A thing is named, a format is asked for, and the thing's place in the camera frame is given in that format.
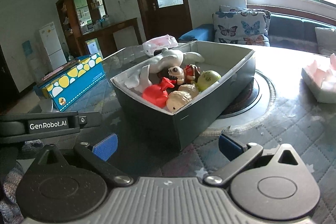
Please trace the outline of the gloved hand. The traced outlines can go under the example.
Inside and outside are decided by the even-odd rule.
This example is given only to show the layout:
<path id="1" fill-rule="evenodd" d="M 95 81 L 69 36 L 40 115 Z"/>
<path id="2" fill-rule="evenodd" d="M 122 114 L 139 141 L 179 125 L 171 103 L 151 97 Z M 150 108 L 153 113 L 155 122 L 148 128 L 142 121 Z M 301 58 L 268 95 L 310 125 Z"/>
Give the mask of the gloved hand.
<path id="1" fill-rule="evenodd" d="M 23 221 L 15 195 L 25 171 L 17 160 L 32 159 L 42 148 L 41 140 L 1 145 L 1 223 Z"/>

